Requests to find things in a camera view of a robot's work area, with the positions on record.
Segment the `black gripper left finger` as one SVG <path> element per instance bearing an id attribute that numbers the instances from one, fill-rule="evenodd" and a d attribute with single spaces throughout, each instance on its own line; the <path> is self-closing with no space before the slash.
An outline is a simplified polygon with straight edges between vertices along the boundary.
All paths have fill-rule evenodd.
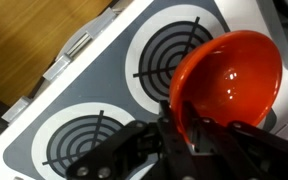
<path id="1" fill-rule="evenodd" d="M 124 180 L 156 155 L 143 180 L 197 180 L 192 155 L 177 131 L 169 103 L 160 102 L 155 122 L 131 121 L 66 170 L 67 180 Z"/>

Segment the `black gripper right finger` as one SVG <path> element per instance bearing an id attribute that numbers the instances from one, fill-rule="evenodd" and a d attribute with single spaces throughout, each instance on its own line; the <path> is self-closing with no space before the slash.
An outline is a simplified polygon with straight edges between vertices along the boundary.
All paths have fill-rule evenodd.
<path id="1" fill-rule="evenodd" d="M 288 180 L 288 141 L 241 121 L 227 126 L 183 104 L 186 133 L 197 153 L 210 154 L 233 180 Z"/>

